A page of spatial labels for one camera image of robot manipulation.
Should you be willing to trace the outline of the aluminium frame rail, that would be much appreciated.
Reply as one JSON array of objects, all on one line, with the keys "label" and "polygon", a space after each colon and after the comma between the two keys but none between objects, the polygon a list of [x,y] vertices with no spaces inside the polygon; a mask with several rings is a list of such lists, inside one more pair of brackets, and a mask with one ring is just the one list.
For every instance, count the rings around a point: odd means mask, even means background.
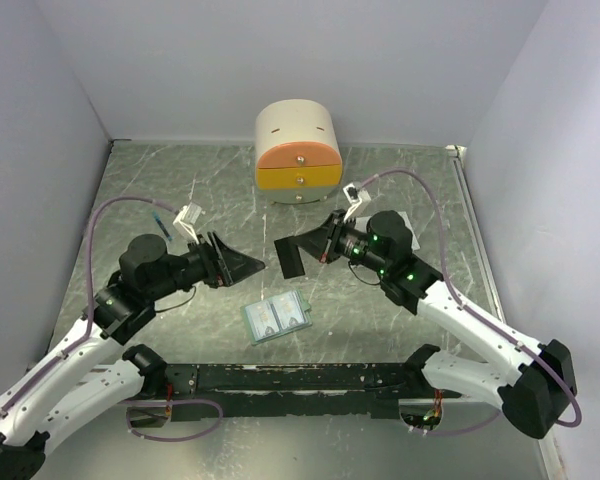
[{"label": "aluminium frame rail", "polygon": [[424,438],[365,416],[230,418],[184,443],[145,442],[111,409],[66,440],[39,479],[562,479],[554,441],[498,418]]}]

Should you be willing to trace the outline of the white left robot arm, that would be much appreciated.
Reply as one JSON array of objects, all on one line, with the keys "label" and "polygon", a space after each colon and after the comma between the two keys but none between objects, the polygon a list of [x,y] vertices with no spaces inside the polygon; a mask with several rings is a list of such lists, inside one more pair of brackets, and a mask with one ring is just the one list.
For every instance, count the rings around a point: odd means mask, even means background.
[{"label": "white left robot arm", "polygon": [[143,344],[126,345],[156,317],[157,301],[198,283],[230,287],[264,268],[215,233],[182,255],[170,254],[158,235],[135,237],[94,308],[0,396],[0,479],[32,478],[53,447],[111,406],[164,392],[164,359]]}]

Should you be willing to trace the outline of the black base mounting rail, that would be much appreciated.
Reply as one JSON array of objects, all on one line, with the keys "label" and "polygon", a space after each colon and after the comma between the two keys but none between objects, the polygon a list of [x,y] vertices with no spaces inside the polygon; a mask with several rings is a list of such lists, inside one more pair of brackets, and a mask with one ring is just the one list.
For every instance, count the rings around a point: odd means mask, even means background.
[{"label": "black base mounting rail", "polygon": [[204,399],[219,404],[226,418],[364,415],[399,420],[402,405],[433,400],[434,388],[408,363],[168,364],[134,398]]}]

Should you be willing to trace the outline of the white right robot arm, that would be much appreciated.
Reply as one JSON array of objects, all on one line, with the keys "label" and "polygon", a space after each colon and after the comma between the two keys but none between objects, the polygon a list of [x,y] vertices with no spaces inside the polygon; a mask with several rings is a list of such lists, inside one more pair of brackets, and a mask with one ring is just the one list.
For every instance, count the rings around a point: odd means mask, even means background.
[{"label": "white right robot arm", "polygon": [[323,264],[344,257],[377,275],[395,305],[426,318],[461,340],[481,361],[459,359],[437,347],[423,347],[404,374],[406,390],[423,398],[433,390],[468,395],[501,411],[521,433],[542,439],[558,424],[577,393],[571,352],[507,328],[448,286],[443,274],[412,251],[412,232],[395,211],[370,217],[359,231],[342,210],[319,227],[279,239],[276,251],[284,277],[304,275],[300,254]]}]

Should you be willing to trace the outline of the patterned card pocket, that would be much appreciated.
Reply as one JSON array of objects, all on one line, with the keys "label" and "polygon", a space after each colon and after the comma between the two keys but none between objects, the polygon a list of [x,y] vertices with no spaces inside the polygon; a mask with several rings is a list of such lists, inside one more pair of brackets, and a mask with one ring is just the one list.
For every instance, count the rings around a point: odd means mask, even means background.
[{"label": "patterned card pocket", "polygon": [[293,291],[277,295],[271,300],[283,330],[291,330],[306,323],[297,294]]},{"label": "patterned card pocket", "polygon": [[279,321],[269,301],[263,300],[246,306],[245,315],[256,343],[281,331]]}]

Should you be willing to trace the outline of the round pastel drawer cabinet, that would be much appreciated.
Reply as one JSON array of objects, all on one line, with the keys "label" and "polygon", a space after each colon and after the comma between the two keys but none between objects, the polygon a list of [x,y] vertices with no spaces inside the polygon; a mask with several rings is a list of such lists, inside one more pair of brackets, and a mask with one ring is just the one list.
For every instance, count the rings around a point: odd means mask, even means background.
[{"label": "round pastel drawer cabinet", "polygon": [[339,186],[343,160],[329,111],[308,99],[266,106],[255,121],[255,184],[271,202],[322,201]]}]

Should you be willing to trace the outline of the mint green card holder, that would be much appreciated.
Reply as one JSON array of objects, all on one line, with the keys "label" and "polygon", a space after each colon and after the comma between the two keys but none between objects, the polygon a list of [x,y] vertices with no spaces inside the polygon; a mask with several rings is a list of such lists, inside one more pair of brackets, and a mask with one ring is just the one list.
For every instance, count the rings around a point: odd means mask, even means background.
[{"label": "mint green card holder", "polygon": [[312,325],[311,305],[298,290],[277,294],[241,308],[252,345],[259,345]]}]

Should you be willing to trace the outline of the blue pen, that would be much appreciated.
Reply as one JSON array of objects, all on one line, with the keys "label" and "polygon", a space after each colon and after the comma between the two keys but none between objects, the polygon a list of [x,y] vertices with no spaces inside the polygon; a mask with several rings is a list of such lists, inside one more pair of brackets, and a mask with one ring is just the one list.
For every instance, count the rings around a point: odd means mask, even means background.
[{"label": "blue pen", "polygon": [[162,221],[160,215],[156,211],[152,211],[152,217],[153,217],[155,223],[157,224],[158,228],[160,229],[160,231],[166,238],[166,240],[168,242],[173,242],[173,236],[171,235],[171,233],[167,229],[166,225]]}]

